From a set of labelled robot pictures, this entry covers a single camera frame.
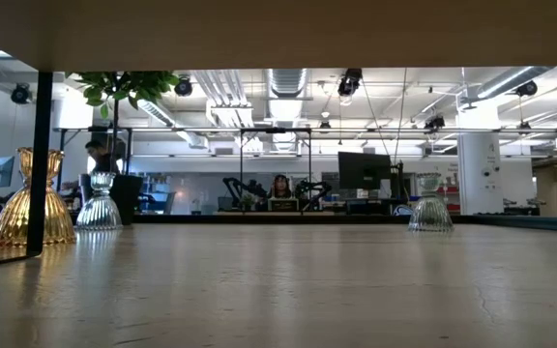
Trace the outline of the clear ribbed glass candle holder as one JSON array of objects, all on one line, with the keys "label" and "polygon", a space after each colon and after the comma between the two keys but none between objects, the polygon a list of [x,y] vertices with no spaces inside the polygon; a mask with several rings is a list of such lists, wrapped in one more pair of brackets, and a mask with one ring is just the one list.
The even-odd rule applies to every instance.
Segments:
[{"label": "clear ribbed glass candle holder", "polygon": [[440,188],[440,178],[441,174],[437,172],[416,175],[422,193],[412,210],[408,223],[409,231],[446,233],[454,230],[448,208],[437,193]]},{"label": "clear ribbed glass candle holder", "polygon": [[110,231],[122,227],[122,220],[110,189],[114,173],[94,171],[79,176],[81,209],[75,227],[81,231]]}]

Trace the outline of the amber ribbed glass candle holder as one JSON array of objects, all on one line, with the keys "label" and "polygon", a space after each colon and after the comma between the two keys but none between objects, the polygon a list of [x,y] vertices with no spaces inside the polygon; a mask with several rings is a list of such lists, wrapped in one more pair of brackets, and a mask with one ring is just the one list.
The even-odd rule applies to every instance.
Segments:
[{"label": "amber ribbed glass candle holder", "polygon": [[[0,247],[25,247],[27,245],[33,149],[17,149],[23,188],[6,203],[0,213]],[[73,222],[62,197],[53,189],[53,179],[59,174],[65,154],[61,150],[48,151],[44,203],[43,244],[74,244],[76,237]]]}]

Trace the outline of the person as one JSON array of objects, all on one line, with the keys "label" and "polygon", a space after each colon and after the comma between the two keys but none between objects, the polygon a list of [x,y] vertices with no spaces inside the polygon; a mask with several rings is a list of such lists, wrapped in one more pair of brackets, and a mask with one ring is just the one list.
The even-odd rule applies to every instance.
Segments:
[{"label": "person", "polygon": [[292,197],[289,179],[286,176],[278,174],[274,178],[271,187],[271,197],[275,199],[289,199]]},{"label": "person", "polygon": [[89,157],[95,162],[92,172],[119,172],[116,160],[106,150],[101,142],[91,140],[85,144],[85,150],[87,151]]}]

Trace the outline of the black computer monitor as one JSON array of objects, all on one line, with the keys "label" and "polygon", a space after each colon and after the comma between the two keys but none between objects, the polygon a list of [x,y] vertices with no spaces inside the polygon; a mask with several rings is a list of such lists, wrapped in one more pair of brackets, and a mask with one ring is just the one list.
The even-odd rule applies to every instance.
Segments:
[{"label": "black computer monitor", "polygon": [[390,156],[339,152],[337,158],[341,189],[380,189],[391,178]]}]

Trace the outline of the white ceiling pipe bundle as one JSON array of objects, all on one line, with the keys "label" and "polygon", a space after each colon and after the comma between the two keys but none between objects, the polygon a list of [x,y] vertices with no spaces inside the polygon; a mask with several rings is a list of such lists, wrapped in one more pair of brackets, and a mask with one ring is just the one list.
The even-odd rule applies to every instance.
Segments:
[{"label": "white ceiling pipe bundle", "polygon": [[191,72],[204,92],[206,116],[218,128],[253,128],[252,105],[238,70],[197,70]]}]

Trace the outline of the black hanging ceiling device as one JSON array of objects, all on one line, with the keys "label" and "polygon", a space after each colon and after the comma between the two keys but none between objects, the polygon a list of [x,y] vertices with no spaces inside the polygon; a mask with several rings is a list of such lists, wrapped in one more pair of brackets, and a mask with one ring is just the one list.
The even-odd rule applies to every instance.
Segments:
[{"label": "black hanging ceiling device", "polygon": [[349,68],[342,76],[337,87],[337,93],[341,97],[351,97],[360,87],[363,78],[363,70],[360,68]]}]

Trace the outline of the black round ceiling spotlight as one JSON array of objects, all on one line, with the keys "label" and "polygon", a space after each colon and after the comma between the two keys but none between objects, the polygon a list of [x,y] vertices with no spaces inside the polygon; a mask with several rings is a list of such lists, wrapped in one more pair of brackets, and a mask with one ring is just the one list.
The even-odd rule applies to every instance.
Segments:
[{"label": "black round ceiling spotlight", "polygon": [[191,79],[188,76],[179,78],[178,83],[174,86],[174,93],[179,97],[188,97],[192,93]]},{"label": "black round ceiling spotlight", "polygon": [[11,100],[16,104],[27,104],[32,100],[32,93],[28,83],[17,83],[11,93]]},{"label": "black round ceiling spotlight", "polygon": [[522,97],[531,97],[537,94],[538,92],[538,85],[534,80],[530,80],[520,86],[518,86],[514,91],[516,95],[520,98]]}]

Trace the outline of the wooden shelf with black legs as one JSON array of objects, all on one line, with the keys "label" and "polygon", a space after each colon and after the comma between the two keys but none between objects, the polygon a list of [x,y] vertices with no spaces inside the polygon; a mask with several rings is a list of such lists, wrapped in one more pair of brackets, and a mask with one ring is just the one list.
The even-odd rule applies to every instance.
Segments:
[{"label": "wooden shelf with black legs", "polygon": [[557,65],[557,0],[0,0],[0,49],[38,72],[35,257],[57,72]]}]

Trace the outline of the potted green tree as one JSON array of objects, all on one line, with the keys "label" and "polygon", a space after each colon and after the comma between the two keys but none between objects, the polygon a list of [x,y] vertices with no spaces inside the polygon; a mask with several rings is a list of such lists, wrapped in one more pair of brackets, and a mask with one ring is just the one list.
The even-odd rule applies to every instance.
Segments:
[{"label": "potted green tree", "polygon": [[[101,143],[116,160],[116,164],[121,158],[117,154],[120,103],[127,102],[137,109],[141,101],[157,102],[179,81],[179,77],[170,71],[68,72],[66,76],[80,84],[87,105],[97,108],[104,118],[113,117],[111,140],[108,144]],[[138,204],[142,180],[123,175],[120,169],[114,174],[110,196],[118,207],[122,224],[130,225]]]}]

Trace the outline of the red storage shelf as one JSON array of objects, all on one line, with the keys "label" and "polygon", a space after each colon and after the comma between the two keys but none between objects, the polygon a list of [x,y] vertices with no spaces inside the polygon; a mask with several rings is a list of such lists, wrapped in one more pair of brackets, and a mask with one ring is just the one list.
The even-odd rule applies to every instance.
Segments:
[{"label": "red storage shelf", "polygon": [[442,184],[437,190],[451,215],[460,214],[460,194],[457,185]]}]

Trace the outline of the white round pillar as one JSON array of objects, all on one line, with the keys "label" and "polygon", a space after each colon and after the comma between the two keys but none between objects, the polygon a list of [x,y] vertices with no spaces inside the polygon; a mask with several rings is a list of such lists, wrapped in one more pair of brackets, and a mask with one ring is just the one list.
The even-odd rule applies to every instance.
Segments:
[{"label": "white round pillar", "polygon": [[497,106],[491,101],[464,104],[457,111],[456,125],[460,211],[463,215],[502,213]]}]

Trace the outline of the black background rig frame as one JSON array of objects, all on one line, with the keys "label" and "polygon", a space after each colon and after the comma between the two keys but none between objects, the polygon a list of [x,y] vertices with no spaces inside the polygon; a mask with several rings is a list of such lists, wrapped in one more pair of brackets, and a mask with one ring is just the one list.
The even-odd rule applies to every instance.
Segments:
[{"label": "black background rig frame", "polygon": [[[292,154],[290,149],[284,150],[282,148],[278,149],[278,153],[275,155],[268,155],[265,152],[255,152],[246,155],[244,152],[245,146],[249,143],[252,138],[255,138],[260,132],[270,134],[270,135],[286,135],[289,134],[293,141],[280,140],[276,145],[291,145],[294,147],[295,153]],[[302,155],[302,145],[305,144],[308,148],[306,152],[308,160],[308,176],[307,181],[312,182],[312,131],[310,128],[283,128],[283,127],[268,127],[268,128],[247,128],[240,129],[240,152],[239,152],[239,180],[244,178],[244,158],[252,159],[296,159],[299,160]],[[290,188],[292,192],[292,197],[289,199],[275,199],[271,197],[271,187],[270,185],[268,196],[265,200],[259,202],[261,208],[265,208],[267,212],[275,213],[288,213],[288,212],[299,212],[299,200],[294,197],[295,187],[292,188],[293,180],[289,179]]]}]

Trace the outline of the silver ribbed ventilation duct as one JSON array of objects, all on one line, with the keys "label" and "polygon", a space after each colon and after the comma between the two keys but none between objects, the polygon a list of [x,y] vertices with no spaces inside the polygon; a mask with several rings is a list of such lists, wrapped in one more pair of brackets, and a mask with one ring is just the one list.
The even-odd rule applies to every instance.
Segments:
[{"label": "silver ribbed ventilation duct", "polygon": [[271,97],[293,99],[305,91],[308,69],[268,69],[266,75]]}]

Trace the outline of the black table edge rail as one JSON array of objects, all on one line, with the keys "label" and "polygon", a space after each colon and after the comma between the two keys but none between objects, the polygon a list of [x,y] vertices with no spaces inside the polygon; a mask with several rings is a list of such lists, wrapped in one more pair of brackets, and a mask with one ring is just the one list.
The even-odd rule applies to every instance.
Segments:
[{"label": "black table edge rail", "polygon": [[[278,214],[223,214],[215,216],[171,216],[171,215],[137,215],[133,224],[398,224],[406,226],[409,217],[399,216],[334,216],[313,213],[309,215]],[[482,224],[513,228],[529,228],[557,231],[557,217],[530,217],[504,215],[453,216],[454,226],[460,224]]]}]

